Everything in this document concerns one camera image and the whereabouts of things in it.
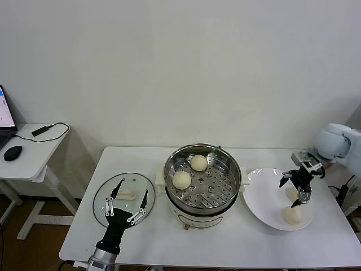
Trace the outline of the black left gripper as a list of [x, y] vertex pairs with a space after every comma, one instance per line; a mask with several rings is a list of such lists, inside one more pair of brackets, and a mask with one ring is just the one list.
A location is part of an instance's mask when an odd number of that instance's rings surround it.
[[125, 179], [122, 179], [112, 190], [109, 198], [105, 198], [105, 216], [108, 221], [108, 227], [104, 233], [103, 239], [96, 244], [96, 248], [112, 254], [120, 254], [120, 243], [125, 230], [132, 225], [135, 225], [147, 214], [146, 206], [148, 190], [144, 193], [139, 210], [134, 215], [123, 209], [114, 208], [113, 201], [124, 181]]

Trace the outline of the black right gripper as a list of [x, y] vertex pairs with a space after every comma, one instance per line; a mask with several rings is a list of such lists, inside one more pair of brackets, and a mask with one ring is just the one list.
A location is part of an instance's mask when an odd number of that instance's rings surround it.
[[291, 207], [298, 207], [303, 204], [307, 204], [311, 198], [311, 186], [310, 182], [314, 178], [314, 176], [309, 173], [304, 167], [300, 167], [297, 171], [290, 170], [282, 173], [282, 178], [280, 180], [279, 188], [284, 186], [288, 181], [293, 183], [297, 189], [301, 189], [297, 191], [297, 196]]

